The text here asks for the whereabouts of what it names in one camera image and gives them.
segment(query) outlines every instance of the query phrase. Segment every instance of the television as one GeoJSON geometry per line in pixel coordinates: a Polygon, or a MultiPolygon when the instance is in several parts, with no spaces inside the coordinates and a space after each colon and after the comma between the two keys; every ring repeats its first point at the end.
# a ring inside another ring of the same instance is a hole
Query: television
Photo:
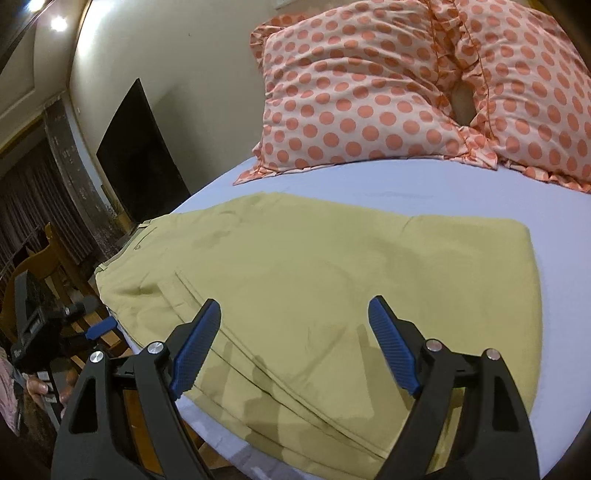
{"type": "Polygon", "coordinates": [[[139,79],[115,112],[96,155],[133,222],[166,215],[190,196],[139,79]]]}

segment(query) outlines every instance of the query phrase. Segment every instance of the blue pad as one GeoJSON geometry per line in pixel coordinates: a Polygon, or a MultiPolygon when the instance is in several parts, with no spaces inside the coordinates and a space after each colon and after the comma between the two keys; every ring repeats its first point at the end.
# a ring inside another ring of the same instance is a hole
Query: blue pad
{"type": "Polygon", "coordinates": [[[175,400],[191,389],[222,323],[222,310],[212,301],[173,360],[170,391],[175,400]]]}
{"type": "Polygon", "coordinates": [[[415,372],[414,355],[377,297],[369,302],[368,316],[369,325],[374,331],[394,380],[399,387],[414,395],[420,388],[415,372]]]}
{"type": "Polygon", "coordinates": [[[107,317],[102,322],[93,325],[86,331],[86,338],[88,340],[97,340],[107,332],[117,328],[117,320],[113,317],[107,317]]]}

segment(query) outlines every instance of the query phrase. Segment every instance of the pillow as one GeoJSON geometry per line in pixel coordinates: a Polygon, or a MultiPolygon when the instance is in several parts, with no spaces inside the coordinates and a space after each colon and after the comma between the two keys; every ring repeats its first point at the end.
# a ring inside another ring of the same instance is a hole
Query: pillow
{"type": "Polygon", "coordinates": [[[484,136],[451,118],[443,91],[459,70],[453,46],[435,42],[426,4],[373,0],[279,17],[251,45],[267,93],[263,134],[258,161],[236,183],[392,157],[496,168],[484,136]]]}
{"type": "Polygon", "coordinates": [[[483,133],[502,164],[591,191],[591,78],[556,20],[510,0],[436,0],[474,87],[483,133]]]}

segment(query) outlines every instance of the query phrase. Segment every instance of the white bed sheet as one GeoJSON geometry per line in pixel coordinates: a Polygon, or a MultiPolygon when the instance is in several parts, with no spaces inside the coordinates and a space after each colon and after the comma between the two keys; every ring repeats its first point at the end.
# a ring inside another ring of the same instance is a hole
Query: white bed sheet
{"type": "MultiPolygon", "coordinates": [[[[256,192],[286,192],[405,215],[512,218],[529,227],[543,299],[541,371],[530,420],[540,473],[545,475],[591,410],[591,196],[506,169],[493,172],[440,160],[371,161],[232,186],[253,163],[253,158],[246,160],[175,212],[256,192]]],[[[251,478],[316,478],[254,449],[188,399],[183,397],[177,405],[209,445],[251,478]]]]}

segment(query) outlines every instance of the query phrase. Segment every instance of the wall socket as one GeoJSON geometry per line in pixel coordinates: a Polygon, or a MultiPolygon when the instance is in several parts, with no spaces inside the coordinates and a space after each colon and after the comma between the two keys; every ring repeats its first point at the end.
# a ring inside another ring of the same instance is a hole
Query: wall socket
{"type": "Polygon", "coordinates": [[[295,1],[296,0],[273,0],[273,6],[275,7],[275,10],[279,10],[295,1]]]}

